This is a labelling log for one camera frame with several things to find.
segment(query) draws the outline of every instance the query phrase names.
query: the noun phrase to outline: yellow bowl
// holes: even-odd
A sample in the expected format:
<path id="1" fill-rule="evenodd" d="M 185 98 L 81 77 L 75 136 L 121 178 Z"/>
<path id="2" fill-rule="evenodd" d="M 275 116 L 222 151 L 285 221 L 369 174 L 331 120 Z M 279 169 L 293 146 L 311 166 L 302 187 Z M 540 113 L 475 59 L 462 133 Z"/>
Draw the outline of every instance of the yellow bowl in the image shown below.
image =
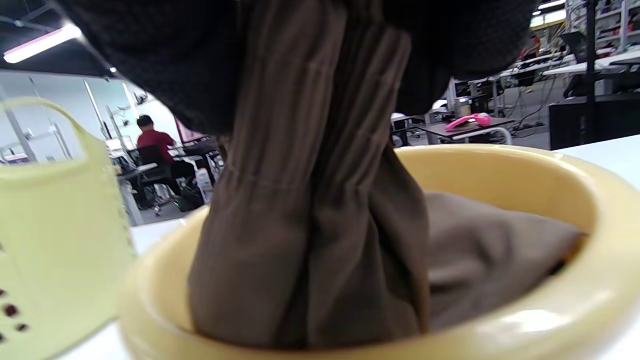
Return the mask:
<path id="1" fill-rule="evenodd" d="M 206 216 L 146 255 L 119 304 L 125 341 L 145 360 L 589 359 L 640 298 L 640 195 L 616 175 L 569 156 L 496 145 L 398 151 L 426 190 L 556 218 L 589 234 L 577 257 L 530 294 L 438 334 L 327 352 L 239 348 L 194 334 L 186 279 Z"/>

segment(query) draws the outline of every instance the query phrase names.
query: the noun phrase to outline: plastic bottle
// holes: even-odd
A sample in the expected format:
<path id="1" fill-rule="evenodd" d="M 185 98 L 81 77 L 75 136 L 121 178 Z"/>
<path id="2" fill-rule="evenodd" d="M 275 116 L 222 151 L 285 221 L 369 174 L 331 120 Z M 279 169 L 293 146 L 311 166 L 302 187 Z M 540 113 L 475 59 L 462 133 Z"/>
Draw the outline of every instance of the plastic bottle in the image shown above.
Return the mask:
<path id="1" fill-rule="evenodd" d="M 211 179 L 209 179 L 207 169 L 201 168 L 196 171 L 196 183 L 198 183 L 205 204 L 209 204 L 213 196 L 213 186 L 211 186 Z"/>

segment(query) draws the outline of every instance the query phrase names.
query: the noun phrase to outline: yellow basket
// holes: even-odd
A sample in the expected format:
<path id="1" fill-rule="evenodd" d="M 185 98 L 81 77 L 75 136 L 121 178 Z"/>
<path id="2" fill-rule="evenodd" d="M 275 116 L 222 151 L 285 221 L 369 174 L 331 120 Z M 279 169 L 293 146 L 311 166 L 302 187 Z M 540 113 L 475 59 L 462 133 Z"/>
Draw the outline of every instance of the yellow basket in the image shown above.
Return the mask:
<path id="1" fill-rule="evenodd" d="M 206 209 L 138 262 L 118 313 L 139 360 L 591 359 L 640 298 L 640 193 L 614 174 L 548 151 L 439 145 L 398 151 L 427 190 L 539 214 L 590 236 L 557 276 L 520 300 L 438 334 L 327 352 L 273 352 L 194 334 L 187 275 Z"/>
<path id="2" fill-rule="evenodd" d="M 4 104 L 27 105 L 68 118 L 85 158 L 0 166 L 3 360 L 52 357 L 114 318 L 118 283 L 134 261 L 104 142 L 51 102 Z"/>

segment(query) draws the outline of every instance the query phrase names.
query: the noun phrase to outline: red shirt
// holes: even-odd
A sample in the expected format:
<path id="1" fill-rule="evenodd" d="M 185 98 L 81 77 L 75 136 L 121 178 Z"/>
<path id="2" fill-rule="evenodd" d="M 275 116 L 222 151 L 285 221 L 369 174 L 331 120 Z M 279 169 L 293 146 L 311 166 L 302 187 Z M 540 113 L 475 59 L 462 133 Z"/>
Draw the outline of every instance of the red shirt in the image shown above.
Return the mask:
<path id="1" fill-rule="evenodd" d="M 173 157 L 169 154 L 169 146 L 174 146 L 175 141 L 167 133 L 161 133 L 156 130 L 148 130 L 142 132 L 142 135 L 138 137 L 138 147 L 147 147 L 156 145 L 160 148 L 164 158 L 169 164 L 172 164 Z"/>

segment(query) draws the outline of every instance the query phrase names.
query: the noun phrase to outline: brown cloth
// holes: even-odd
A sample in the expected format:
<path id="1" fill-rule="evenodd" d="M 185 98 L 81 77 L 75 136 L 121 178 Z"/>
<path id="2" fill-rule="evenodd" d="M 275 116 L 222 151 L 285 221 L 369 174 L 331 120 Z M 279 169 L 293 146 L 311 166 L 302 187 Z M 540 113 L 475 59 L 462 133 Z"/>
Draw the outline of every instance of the brown cloth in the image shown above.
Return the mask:
<path id="1" fill-rule="evenodd" d="M 425 332 L 422 191 L 388 144 L 409 36 L 378 1 L 263 0 L 191 269 L 197 329 L 266 348 Z"/>
<path id="2" fill-rule="evenodd" d="M 584 235 L 575 226 L 448 193 L 429 210 L 431 330 L 512 302 L 549 276 Z"/>

